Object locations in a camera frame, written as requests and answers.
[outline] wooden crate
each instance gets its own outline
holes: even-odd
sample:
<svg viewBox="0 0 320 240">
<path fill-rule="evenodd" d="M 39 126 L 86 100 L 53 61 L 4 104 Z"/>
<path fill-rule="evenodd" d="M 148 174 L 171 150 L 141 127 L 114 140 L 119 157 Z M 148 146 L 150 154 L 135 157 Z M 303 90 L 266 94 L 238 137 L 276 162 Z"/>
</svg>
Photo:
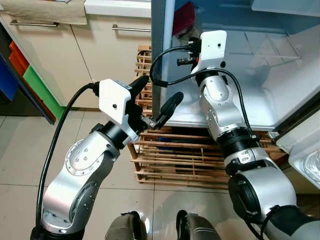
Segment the wooden crate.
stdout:
<svg viewBox="0 0 320 240">
<path fill-rule="evenodd" d="M 145 49 L 150 48 L 139 46 L 138 51 Z M 137 58 L 151 60 L 150 53 L 146 54 L 148 58 Z M 139 69 L 136 72 L 145 75 L 150 65 L 137 64 Z M 152 115 L 151 83 L 137 96 L 136 104 L 143 108 L 145 115 Z M 255 134 L 275 162 L 285 155 L 266 132 Z M 140 134 L 135 145 L 129 144 L 128 148 L 139 183 L 228 189 L 229 176 L 225 173 L 224 158 L 207 129 L 163 127 L 161 130 L 147 130 Z"/>
</svg>

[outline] silver robotic arm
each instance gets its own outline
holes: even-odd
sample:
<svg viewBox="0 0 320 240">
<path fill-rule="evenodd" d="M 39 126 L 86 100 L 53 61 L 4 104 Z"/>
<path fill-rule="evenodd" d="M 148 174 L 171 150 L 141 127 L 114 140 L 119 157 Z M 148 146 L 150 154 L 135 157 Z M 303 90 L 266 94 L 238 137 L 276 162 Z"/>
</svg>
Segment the silver robotic arm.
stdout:
<svg viewBox="0 0 320 240">
<path fill-rule="evenodd" d="M 223 61 L 226 37 L 222 30 L 202 33 L 191 74 L 199 73 L 200 107 L 224 156 L 233 208 L 252 231 L 251 223 L 261 227 L 260 233 L 253 232 L 260 240 L 263 232 L 271 240 L 318 240 L 320 220 L 300 212 L 292 184 L 245 124 L 227 79 L 214 71 Z"/>
<path fill-rule="evenodd" d="M 97 124 L 83 140 L 68 150 L 57 177 L 43 196 L 41 226 L 31 239 L 82 239 L 102 181 L 111 172 L 120 150 L 135 143 L 147 128 L 159 129 L 172 116 L 183 94 L 177 92 L 161 108 L 157 119 L 145 117 L 135 98 L 149 77 L 138 78 L 130 85 L 106 79 L 99 82 L 99 108 L 111 120 Z"/>
</svg>

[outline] cabinet drawer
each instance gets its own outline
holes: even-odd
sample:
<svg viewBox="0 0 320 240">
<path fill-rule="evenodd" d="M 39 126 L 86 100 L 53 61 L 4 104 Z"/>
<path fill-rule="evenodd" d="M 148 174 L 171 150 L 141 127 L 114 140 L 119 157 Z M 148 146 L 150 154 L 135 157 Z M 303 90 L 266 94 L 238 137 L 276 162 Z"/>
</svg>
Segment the cabinet drawer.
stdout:
<svg viewBox="0 0 320 240">
<path fill-rule="evenodd" d="M 75 37 L 96 81 L 119 80 L 126 84 L 135 76 L 138 45 L 151 44 L 151 32 L 113 30 L 118 28 L 151 29 L 151 19 L 87 15 L 88 25 L 73 25 Z"/>
<path fill-rule="evenodd" d="M 10 25 L 13 18 L 6 13 L 0 20 L 60 105 L 66 106 L 74 93 L 91 81 L 70 25 Z M 96 108 L 97 97 L 87 91 L 74 107 Z"/>
</svg>

